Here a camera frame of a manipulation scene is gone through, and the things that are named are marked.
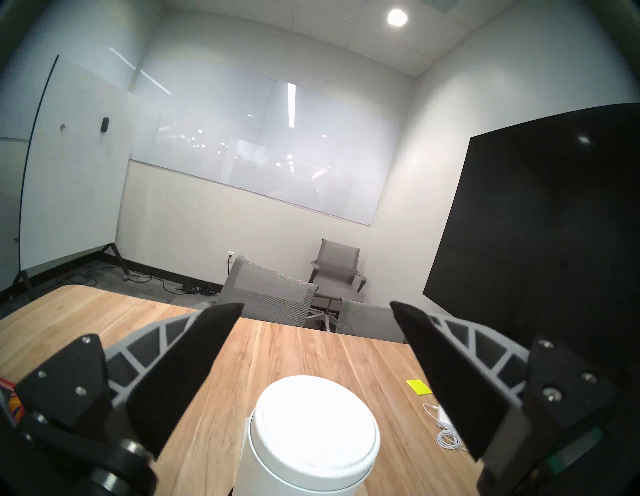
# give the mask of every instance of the black tv screen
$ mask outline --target black tv screen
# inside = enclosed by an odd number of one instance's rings
[[[470,139],[424,295],[529,348],[638,361],[640,104]]]

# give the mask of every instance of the electrical cable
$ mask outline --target electrical cable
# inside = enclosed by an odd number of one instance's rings
[[[429,403],[423,403],[422,404],[422,407],[424,408],[424,411],[427,412],[427,414],[429,414],[429,416],[433,420],[438,422],[438,419],[429,410],[427,410],[428,406],[430,406],[434,410],[437,410],[439,408],[439,406],[435,406],[435,405],[429,404]],[[458,433],[455,432],[455,431],[452,431],[451,429],[443,429],[443,430],[441,430],[436,436],[436,443],[438,443],[438,445],[441,448],[444,448],[444,449],[460,448],[460,449],[468,452],[468,450],[466,448],[462,447],[462,439],[460,439],[460,436],[458,435]]]
[[[60,276],[56,279],[56,281],[46,287],[45,289],[41,289],[40,293],[44,294],[46,292],[49,292],[50,290],[52,290],[53,288],[55,288],[56,286],[69,286],[69,285],[73,285],[73,284],[77,284],[77,285],[82,285],[82,286],[88,286],[88,287],[93,287],[96,286],[98,284],[97,279],[95,279],[94,277],[90,276],[89,274],[91,272],[99,272],[99,271],[103,271],[106,269],[122,269],[122,267],[118,267],[118,266],[108,266],[108,267],[101,267],[99,269],[91,269],[88,270],[85,274],[80,274],[80,273],[71,273],[71,274],[66,274],[63,276]],[[180,287],[176,287],[175,289],[178,291],[182,291],[182,292],[174,292],[171,291],[170,289],[167,289],[166,286],[164,285],[165,280],[164,279],[160,279],[159,277],[155,277],[155,276],[150,276],[148,274],[144,274],[142,272],[138,272],[135,270],[132,270],[131,272],[133,272],[133,274],[130,274],[130,282],[134,282],[137,284],[144,284],[146,282],[151,281],[151,279],[156,279],[159,280],[162,283],[162,287],[166,292],[170,292],[171,294],[176,294],[176,295],[181,295],[181,294],[196,294],[196,293],[200,293],[203,296],[215,296],[216,294],[218,294],[218,290],[216,288],[213,287],[212,284],[207,284],[206,286],[195,286],[191,283],[186,283],[183,286]],[[83,277],[85,280],[83,281],[77,281],[78,277]],[[145,280],[135,280],[132,279],[131,277],[146,277],[147,279]]]

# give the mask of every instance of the table surface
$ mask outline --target table surface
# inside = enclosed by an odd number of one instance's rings
[[[66,286],[0,321],[0,376],[17,382],[76,337],[96,333],[106,348],[154,321],[194,312],[87,286]],[[380,453],[358,496],[477,494],[481,463],[435,442],[440,431],[408,379],[426,381],[406,344],[241,318],[154,470],[159,495],[222,495],[234,484],[244,418],[260,393],[287,376],[324,377],[371,409]]]

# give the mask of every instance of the chair backrest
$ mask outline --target chair backrest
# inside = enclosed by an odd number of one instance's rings
[[[359,256],[359,248],[323,238],[317,260],[317,265],[320,267],[318,275],[351,284],[358,269]]]
[[[244,303],[243,317],[303,327],[317,288],[238,256],[216,305]]]
[[[346,298],[342,299],[335,331],[382,341],[404,342],[404,334],[391,308],[374,307]]]

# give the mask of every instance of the gray mesh chair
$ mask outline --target gray mesh chair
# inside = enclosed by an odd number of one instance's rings
[[[374,307],[344,298],[335,331],[382,341],[406,342],[391,308]]]
[[[243,317],[303,327],[316,289],[238,256],[216,304],[244,303]]]
[[[359,256],[359,248],[334,243],[323,238],[318,258],[311,262],[314,270],[309,282],[318,285],[316,296],[328,298],[329,303],[327,303],[326,310],[311,309],[311,315],[307,317],[307,321],[321,319],[324,321],[326,331],[329,331],[329,324],[337,324],[338,322],[329,310],[333,300],[347,298],[353,301],[362,301],[360,290],[367,282],[367,278],[357,270]],[[356,276],[360,278],[357,290],[353,286],[353,280]]]

